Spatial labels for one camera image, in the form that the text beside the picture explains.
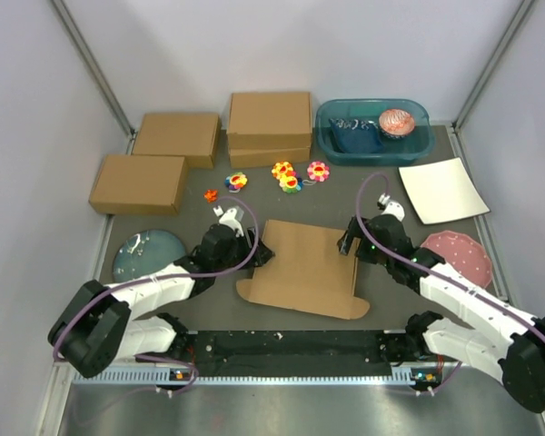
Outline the brown cardboard box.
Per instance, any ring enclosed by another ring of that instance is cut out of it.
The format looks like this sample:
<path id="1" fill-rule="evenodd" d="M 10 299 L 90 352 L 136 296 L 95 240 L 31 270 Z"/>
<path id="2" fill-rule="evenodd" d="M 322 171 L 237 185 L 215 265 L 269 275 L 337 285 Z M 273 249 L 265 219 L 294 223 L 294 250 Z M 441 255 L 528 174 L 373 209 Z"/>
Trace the brown cardboard box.
<path id="1" fill-rule="evenodd" d="M 355 295 L 358 260 L 354 251 L 340 253 L 343 231 L 333 228 L 266 222 L 262 242 L 273 258 L 236 283 L 247 302 L 307 312 L 342 320 L 357 320 L 370 303 Z"/>

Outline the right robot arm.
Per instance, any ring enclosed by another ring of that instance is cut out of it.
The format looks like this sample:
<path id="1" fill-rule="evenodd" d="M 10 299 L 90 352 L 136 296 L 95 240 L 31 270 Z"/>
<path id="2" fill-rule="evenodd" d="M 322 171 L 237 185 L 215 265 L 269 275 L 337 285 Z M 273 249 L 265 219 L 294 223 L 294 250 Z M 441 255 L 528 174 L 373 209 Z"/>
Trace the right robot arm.
<path id="1" fill-rule="evenodd" d="M 353 216 L 337 242 L 340 253 L 348 253 L 355 239 L 359 261 L 379 264 L 396 283 L 460 319 L 455 323 L 435 312 L 413 315 L 405 338 L 412 357 L 442 354 L 464 362 L 499 382 L 524 409 L 545 412 L 545 315 L 497 299 L 437 253 L 413 245 L 393 214 Z"/>

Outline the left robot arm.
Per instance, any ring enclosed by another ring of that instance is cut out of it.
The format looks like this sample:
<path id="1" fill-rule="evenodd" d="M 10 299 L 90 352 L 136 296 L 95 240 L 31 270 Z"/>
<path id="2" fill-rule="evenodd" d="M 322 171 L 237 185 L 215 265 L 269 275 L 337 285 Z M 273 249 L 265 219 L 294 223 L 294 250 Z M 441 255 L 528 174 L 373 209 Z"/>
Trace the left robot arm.
<path id="1" fill-rule="evenodd" d="M 85 282 L 47 336 L 54 357 L 85 378 L 122 359 L 178 360 L 189 352 L 189 331 L 162 307 L 200 295 L 219 276 L 262 267 L 273 256 L 256 228 L 218 223 L 189 254 L 158 272 L 130 282 Z"/>

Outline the folded cardboard box back left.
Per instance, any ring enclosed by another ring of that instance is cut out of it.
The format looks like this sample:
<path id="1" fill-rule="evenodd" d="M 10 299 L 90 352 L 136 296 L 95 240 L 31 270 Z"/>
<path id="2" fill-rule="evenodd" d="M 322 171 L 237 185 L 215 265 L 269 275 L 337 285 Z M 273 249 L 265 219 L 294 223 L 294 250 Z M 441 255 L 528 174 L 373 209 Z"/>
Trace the folded cardboard box back left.
<path id="1" fill-rule="evenodd" d="M 132 154 L 183 157 L 190 168 L 213 169 L 220 132 L 217 113 L 148 113 Z"/>

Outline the folded cardboard box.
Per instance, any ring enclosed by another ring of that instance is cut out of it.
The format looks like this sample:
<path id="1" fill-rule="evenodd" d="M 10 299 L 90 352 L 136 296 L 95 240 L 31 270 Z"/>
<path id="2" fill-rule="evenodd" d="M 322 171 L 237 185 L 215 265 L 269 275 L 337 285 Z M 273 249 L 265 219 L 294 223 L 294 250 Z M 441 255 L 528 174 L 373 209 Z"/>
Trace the folded cardboard box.
<path id="1" fill-rule="evenodd" d="M 148 113 L 132 154 L 183 157 L 190 168 L 213 169 L 220 132 L 217 113 Z"/>
<path id="2" fill-rule="evenodd" d="M 101 214 L 177 215 L 187 175 L 182 157 L 109 154 L 89 203 Z"/>

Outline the stacked cardboard box top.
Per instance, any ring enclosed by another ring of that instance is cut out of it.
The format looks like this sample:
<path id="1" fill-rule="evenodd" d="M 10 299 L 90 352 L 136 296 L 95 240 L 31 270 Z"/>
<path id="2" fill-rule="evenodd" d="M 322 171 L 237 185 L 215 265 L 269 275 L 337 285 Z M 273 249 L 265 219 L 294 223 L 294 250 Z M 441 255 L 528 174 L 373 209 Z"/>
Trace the stacked cardboard box top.
<path id="1" fill-rule="evenodd" d="M 305 149 L 312 145 L 308 92 L 241 92 L 231 96 L 227 140 L 236 150 Z"/>

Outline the folded cardboard box front left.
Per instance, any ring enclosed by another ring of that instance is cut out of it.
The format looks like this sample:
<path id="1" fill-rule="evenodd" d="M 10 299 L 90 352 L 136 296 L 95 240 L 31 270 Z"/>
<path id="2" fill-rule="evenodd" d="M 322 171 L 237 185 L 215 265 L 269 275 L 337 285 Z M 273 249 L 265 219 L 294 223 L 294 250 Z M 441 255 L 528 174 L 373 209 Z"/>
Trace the folded cardboard box front left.
<path id="1" fill-rule="evenodd" d="M 187 175 L 182 157 L 109 154 L 89 203 L 101 214 L 177 215 Z"/>

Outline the orange glitter leaf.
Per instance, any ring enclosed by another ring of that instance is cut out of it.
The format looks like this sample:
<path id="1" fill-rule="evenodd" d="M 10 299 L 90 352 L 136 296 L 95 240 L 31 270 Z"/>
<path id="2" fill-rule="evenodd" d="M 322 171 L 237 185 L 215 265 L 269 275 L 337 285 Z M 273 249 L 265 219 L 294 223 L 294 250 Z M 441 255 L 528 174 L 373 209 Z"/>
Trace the orange glitter leaf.
<path id="1" fill-rule="evenodd" d="M 218 191 L 217 190 L 207 190 L 203 197 L 208 203 L 213 203 L 218 199 Z"/>

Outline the white square plate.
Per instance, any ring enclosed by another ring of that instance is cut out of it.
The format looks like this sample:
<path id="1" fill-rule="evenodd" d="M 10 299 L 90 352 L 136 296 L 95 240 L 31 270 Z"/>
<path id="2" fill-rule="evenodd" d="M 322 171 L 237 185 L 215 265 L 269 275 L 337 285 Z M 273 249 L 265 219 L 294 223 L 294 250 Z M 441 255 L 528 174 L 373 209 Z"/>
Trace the white square plate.
<path id="1" fill-rule="evenodd" d="M 401 167 L 399 174 L 423 224 L 450 223 L 490 211 L 459 157 Z"/>

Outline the blue flower plush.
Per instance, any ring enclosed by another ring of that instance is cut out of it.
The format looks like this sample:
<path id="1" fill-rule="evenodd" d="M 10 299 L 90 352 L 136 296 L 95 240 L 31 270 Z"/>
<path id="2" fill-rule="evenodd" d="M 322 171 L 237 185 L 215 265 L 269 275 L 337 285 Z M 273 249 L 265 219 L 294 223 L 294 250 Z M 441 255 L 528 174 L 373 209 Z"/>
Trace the blue flower plush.
<path id="1" fill-rule="evenodd" d="M 240 192 L 246 184 L 248 184 L 248 177 L 242 172 L 232 173 L 224 180 L 225 187 L 233 193 Z"/>

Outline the rainbow flower plush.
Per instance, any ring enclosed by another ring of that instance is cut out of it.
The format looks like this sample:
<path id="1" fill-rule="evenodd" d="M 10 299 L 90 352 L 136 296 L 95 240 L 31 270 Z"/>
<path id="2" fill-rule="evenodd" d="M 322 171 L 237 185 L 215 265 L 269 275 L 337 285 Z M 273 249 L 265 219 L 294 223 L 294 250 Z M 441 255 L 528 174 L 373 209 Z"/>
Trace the rainbow flower plush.
<path id="1" fill-rule="evenodd" d="M 299 193 L 305 186 L 313 186 L 316 181 L 303 180 L 297 173 L 287 173 L 279 179 L 279 186 L 287 194 Z"/>

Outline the pink dotted plate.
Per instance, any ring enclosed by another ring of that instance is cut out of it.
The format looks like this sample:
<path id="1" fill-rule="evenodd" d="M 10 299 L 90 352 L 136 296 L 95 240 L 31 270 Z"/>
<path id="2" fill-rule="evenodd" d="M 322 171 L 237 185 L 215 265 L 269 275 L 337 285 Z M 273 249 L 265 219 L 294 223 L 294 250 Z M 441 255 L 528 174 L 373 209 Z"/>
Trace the pink dotted plate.
<path id="1" fill-rule="evenodd" d="M 421 247 L 445 259 L 470 282 L 487 288 L 492 282 L 493 267 L 482 245 L 465 233 L 442 231 L 429 235 Z"/>

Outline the orange flower plush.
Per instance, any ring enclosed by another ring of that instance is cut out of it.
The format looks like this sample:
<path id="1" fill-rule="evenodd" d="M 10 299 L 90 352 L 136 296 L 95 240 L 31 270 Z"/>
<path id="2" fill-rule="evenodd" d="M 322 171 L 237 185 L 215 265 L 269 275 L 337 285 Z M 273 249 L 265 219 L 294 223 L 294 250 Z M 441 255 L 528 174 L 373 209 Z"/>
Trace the orange flower plush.
<path id="1" fill-rule="evenodd" d="M 280 180 L 287 174 L 291 175 L 292 173 L 293 173 L 292 164 L 287 161 L 277 162 L 272 167 L 272 176 L 277 180 Z"/>

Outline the pink flower plush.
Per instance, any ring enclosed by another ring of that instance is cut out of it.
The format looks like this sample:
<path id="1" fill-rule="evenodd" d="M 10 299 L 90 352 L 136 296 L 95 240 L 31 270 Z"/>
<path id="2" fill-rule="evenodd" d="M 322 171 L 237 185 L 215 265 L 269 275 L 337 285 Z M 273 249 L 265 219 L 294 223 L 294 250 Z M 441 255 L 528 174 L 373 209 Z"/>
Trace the pink flower plush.
<path id="1" fill-rule="evenodd" d="M 331 170 L 327 163 L 313 161 L 307 167 L 307 177 L 312 183 L 322 183 L 328 180 Z"/>

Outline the blue round plate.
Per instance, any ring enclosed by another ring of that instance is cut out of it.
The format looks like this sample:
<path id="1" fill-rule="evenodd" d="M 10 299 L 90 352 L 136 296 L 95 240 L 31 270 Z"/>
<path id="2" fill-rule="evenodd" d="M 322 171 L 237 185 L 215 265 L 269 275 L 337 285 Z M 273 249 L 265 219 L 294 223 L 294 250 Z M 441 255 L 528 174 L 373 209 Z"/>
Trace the blue round plate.
<path id="1" fill-rule="evenodd" d="M 151 229 L 135 233 L 122 244 L 114 257 L 114 281 L 129 282 L 156 273 L 185 255 L 182 241 L 171 232 Z"/>

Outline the blue patterned bowl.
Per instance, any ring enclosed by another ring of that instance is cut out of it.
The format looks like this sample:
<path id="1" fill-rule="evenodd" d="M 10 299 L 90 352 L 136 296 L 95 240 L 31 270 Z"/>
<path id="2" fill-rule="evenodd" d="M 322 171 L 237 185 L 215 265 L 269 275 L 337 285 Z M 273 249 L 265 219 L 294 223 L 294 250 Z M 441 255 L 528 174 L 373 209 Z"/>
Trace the blue patterned bowl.
<path id="1" fill-rule="evenodd" d="M 373 121 L 359 118 L 332 118 L 329 124 L 341 152 L 375 154 L 383 149 L 378 128 Z"/>

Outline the teal plastic bin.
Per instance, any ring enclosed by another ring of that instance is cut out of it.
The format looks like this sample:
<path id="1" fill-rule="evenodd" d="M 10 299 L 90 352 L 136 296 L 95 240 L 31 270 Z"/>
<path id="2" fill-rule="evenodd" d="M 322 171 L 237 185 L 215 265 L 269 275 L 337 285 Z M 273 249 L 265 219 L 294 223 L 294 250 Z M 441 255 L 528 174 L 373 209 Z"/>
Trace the teal plastic bin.
<path id="1" fill-rule="evenodd" d="M 380 116 L 402 110 L 413 119 L 405 135 L 388 134 Z M 341 166 L 408 166 L 427 156 L 435 145 L 426 109 L 408 99 L 334 99 L 315 115 L 315 141 L 326 158 Z"/>

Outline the red patterned bowl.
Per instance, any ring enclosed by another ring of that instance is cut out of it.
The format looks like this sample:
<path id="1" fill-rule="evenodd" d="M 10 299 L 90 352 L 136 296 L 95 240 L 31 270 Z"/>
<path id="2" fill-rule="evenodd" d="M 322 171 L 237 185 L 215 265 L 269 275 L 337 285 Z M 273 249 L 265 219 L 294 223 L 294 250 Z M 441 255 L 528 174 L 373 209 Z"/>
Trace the red patterned bowl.
<path id="1" fill-rule="evenodd" d="M 378 124 L 381 132 L 391 139 L 402 139 L 415 129 L 412 115 L 398 108 L 384 111 L 378 118 Z"/>

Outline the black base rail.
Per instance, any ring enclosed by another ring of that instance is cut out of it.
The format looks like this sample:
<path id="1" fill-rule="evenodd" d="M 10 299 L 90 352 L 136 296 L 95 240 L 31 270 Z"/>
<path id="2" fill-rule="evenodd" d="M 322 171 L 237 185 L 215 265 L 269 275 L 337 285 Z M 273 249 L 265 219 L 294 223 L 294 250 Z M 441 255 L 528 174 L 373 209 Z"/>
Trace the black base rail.
<path id="1" fill-rule="evenodd" d="M 190 362 L 203 377 L 345 377 L 390 375 L 403 364 L 441 369 L 441 358 L 420 354 L 403 332 L 199 331 L 160 354 Z"/>

